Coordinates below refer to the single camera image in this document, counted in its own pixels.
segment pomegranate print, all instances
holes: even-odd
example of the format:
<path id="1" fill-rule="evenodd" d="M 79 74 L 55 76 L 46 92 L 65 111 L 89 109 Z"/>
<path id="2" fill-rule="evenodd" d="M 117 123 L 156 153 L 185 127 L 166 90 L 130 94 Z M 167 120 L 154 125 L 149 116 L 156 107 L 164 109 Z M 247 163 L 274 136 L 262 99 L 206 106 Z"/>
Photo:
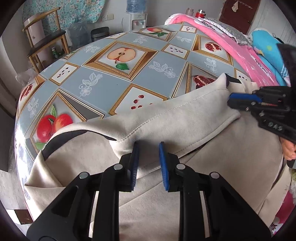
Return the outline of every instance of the pomegranate print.
<path id="1" fill-rule="evenodd" d="M 33 87 L 33 85 L 29 85 L 24 89 L 24 91 L 22 92 L 22 95 L 20 97 L 20 101 L 22 101 L 22 98 L 26 97 L 30 93 L 32 87 Z"/>
<path id="2" fill-rule="evenodd" d="M 221 51 L 222 48 L 216 43 L 206 43 L 205 47 L 211 52 Z"/>
<path id="3" fill-rule="evenodd" d="M 196 83 L 196 89 L 201 88 L 205 85 L 213 83 L 215 80 L 211 78 L 206 78 L 202 75 L 196 75 L 193 77 L 193 81 Z"/>

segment beige hoodie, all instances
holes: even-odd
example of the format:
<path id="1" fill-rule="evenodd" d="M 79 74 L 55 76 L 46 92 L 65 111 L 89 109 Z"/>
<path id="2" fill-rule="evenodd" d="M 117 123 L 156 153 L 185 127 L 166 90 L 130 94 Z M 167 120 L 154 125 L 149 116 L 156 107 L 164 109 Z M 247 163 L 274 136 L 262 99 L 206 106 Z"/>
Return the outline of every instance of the beige hoodie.
<path id="1" fill-rule="evenodd" d="M 250 92 L 253 86 L 231 83 L 229 89 Z M 80 172 L 103 172 L 140 141 L 135 190 L 120 193 L 121 240 L 177 240 L 179 193 L 165 192 L 158 158 L 158 144 L 164 141 L 168 152 L 196 172 L 220 173 L 269 226 L 291 180 L 287 166 L 281 168 L 279 138 L 259 128 L 249 113 L 230 109 L 228 97 L 222 74 L 178 98 L 62 128 L 52 138 L 88 132 L 70 139 L 46 160 L 38 154 L 25 185 L 33 200 L 33 218 Z"/>

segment chair seat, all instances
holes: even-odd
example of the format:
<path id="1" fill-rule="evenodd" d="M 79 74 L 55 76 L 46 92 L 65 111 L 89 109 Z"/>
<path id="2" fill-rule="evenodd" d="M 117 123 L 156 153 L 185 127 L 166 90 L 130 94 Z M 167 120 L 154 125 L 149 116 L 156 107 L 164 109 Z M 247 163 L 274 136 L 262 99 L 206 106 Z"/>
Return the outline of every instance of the chair seat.
<path id="1" fill-rule="evenodd" d="M 65 34 L 65 30 L 57 30 L 50 35 L 47 35 L 44 39 L 41 39 L 38 43 L 36 43 L 29 51 L 28 57 L 30 57 L 32 54 L 34 54 L 36 51 L 50 43 L 52 40 L 61 37 L 63 34 Z"/>

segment human hand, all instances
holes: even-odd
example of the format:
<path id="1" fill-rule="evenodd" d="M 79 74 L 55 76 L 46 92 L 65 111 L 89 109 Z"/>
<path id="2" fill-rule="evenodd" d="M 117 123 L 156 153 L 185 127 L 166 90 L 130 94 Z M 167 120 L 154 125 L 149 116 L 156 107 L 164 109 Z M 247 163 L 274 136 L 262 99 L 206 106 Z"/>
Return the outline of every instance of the human hand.
<path id="1" fill-rule="evenodd" d="M 292 142 L 281 137 L 279 140 L 281 142 L 281 147 L 283 149 L 284 158 L 288 161 L 296 159 L 296 153 L 295 153 L 296 145 L 294 145 Z"/>

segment screw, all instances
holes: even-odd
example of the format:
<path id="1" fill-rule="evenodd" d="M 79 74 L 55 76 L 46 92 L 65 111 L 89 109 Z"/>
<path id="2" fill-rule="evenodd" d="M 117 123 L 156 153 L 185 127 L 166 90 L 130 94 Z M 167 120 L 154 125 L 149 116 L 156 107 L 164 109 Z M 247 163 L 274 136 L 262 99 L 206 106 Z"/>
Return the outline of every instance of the screw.
<path id="1" fill-rule="evenodd" d="M 184 164 L 178 164 L 177 166 L 176 166 L 176 168 L 178 169 L 178 170 L 184 170 L 185 169 L 185 165 Z"/>
<path id="2" fill-rule="evenodd" d="M 214 179 L 218 179 L 220 177 L 220 175 L 217 172 L 212 172 L 211 177 L 214 178 Z"/>
<path id="3" fill-rule="evenodd" d="M 89 174 L 88 174 L 87 172 L 82 172 L 82 173 L 79 174 L 79 178 L 80 178 L 80 179 L 85 179 L 85 178 L 87 178 L 88 176 L 89 176 Z"/>
<path id="4" fill-rule="evenodd" d="M 121 165 L 121 164 L 115 164 L 114 166 L 113 166 L 113 168 L 115 169 L 115 170 L 120 170 L 120 169 L 122 169 L 123 168 L 123 165 Z"/>

